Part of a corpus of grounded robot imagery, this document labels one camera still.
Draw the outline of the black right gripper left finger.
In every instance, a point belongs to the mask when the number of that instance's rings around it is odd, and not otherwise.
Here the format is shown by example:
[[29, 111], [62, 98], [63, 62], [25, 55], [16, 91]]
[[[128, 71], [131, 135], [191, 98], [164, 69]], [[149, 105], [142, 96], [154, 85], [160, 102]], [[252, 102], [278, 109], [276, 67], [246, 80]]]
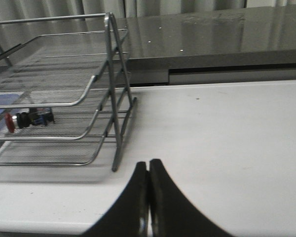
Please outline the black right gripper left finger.
[[115, 203], [82, 237], [146, 237], [148, 235], [148, 171], [141, 161]]

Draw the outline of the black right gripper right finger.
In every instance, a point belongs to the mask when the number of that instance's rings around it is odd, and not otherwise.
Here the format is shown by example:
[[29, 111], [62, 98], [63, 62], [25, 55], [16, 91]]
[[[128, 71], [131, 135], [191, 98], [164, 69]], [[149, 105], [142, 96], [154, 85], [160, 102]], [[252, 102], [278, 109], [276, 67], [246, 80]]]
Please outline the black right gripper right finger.
[[230, 237], [181, 192], [159, 159], [149, 162], [149, 199], [154, 237]]

